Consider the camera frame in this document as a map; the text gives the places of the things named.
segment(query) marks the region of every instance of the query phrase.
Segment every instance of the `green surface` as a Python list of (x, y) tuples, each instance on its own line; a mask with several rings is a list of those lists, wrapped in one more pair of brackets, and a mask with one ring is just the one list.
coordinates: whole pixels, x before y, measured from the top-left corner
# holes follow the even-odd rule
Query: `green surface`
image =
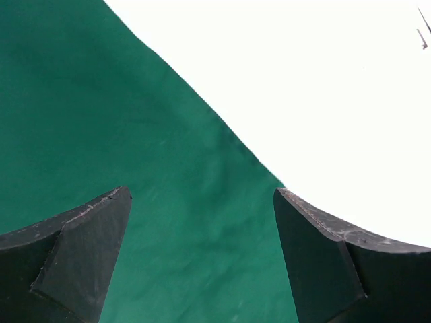
[(127, 185), (101, 322), (296, 322), (279, 182), (99, 0), (0, 0), (0, 233)]

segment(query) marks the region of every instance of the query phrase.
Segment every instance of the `green cloth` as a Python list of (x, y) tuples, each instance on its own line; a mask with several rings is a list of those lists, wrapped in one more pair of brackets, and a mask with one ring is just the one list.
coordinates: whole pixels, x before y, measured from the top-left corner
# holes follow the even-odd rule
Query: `green cloth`
[(0, 0), (0, 105), (1, 233), (131, 189), (101, 322), (297, 322), (280, 183), (104, 2)]

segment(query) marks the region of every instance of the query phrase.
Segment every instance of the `green fabric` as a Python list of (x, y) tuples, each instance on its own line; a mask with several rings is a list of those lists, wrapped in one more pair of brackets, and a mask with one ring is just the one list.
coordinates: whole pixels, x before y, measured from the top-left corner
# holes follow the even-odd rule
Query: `green fabric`
[(208, 105), (99, 0), (0, 4), (1, 233), (127, 185), (101, 322), (297, 322), (280, 183)]

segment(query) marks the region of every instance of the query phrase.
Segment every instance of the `green tablecloth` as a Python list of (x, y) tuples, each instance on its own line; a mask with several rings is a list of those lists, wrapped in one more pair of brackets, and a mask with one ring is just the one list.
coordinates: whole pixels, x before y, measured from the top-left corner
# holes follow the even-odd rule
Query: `green tablecloth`
[(0, 233), (131, 189), (101, 322), (297, 321), (280, 183), (105, 3), (0, 0), (0, 106)]

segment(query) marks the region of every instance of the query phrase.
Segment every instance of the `white background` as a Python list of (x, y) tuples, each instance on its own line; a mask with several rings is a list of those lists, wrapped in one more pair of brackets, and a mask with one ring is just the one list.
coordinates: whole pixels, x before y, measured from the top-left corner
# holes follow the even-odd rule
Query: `white background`
[(107, 0), (288, 189), (431, 246), (427, 2)]

